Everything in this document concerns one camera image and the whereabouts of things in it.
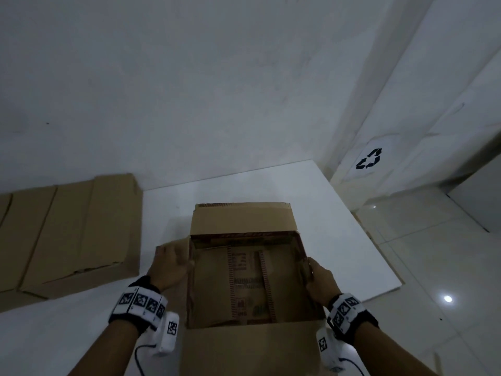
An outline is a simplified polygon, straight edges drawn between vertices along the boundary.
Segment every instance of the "recycling symbol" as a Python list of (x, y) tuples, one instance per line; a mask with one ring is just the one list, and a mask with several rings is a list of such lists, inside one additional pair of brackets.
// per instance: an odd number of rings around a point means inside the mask
[[(357, 164), (357, 169), (364, 169), (367, 167), (373, 167), (375, 164), (379, 162), (381, 152), (383, 151), (382, 148), (377, 148), (374, 149), (372, 152), (369, 153), (369, 155), (365, 158), (362, 158), (362, 160)], [(367, 165), (365, 165), (367, 158), (371, 158), (373, 155), (374, 156), (374, 162), (369, 162)]]

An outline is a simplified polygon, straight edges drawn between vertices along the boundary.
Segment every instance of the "wristband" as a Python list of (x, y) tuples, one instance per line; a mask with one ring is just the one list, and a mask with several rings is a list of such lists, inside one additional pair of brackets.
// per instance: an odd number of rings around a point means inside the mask
[(353, 345), (355, 332), (363, 322), (369, 322), (379, 328), (377, 319), (350, 293), (334, 297), (329, 307), (331, 312), (327, 323), (334, 331), (336, 339)]
[(131, 322), (139, 332), (148, 327), (156, 331), (167, 306), (167, 300), (157, 287), (150, 284), (150, 276), (143, 276), (129, 285), (113, 308), (108, 323), (116, 319)]

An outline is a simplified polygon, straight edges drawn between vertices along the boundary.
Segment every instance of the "forearm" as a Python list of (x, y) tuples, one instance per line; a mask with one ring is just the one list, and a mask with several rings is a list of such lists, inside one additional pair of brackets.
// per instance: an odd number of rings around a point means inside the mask
[(371, 376), (436, 376), (427, 366), (369, 322), (362, 323), (357, 329), (353, 346)]
[(111, 322), (69, 376), (122, 376), (138, 338), (139, 332), (132, 323)]

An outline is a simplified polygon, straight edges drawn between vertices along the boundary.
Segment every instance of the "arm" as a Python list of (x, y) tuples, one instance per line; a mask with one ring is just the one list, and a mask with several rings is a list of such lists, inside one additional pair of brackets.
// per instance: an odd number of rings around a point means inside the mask
[[(148, 275), (150, 283), (160, 292), (178, 284), (188, 273), (191, 264), (179, 264), (176, 248), (186, 244), (178, 240), (159, 246), (155, 252), (153, 264)], [(92, 344), (69, 373), (69, 376), (122, 376), (129, 363), (130, 356), (139, 338), (139, 331), (134, 324), (125, 320), (115, 320)]]
[[(310, 297), (327, 307), (341, 294), (332, 272), (309, 258), (313, 281), (306, 285)], [(355, 332), (353, 346), (371, 376), (436, 376), (427, 366), (400, 347), (383, 331), (369, 322), (362, 323)]]

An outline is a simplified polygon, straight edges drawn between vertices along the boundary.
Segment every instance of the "stack of flattened cardboard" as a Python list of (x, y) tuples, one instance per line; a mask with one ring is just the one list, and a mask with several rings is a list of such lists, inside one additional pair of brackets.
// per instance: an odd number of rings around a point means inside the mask
[(137, 276), (141, 213), (131, 174), (0, 196), (0, 311)]
[(189, 257), (181, 374), (319, 374), (325, 315), (289, 204), (198, 204)]

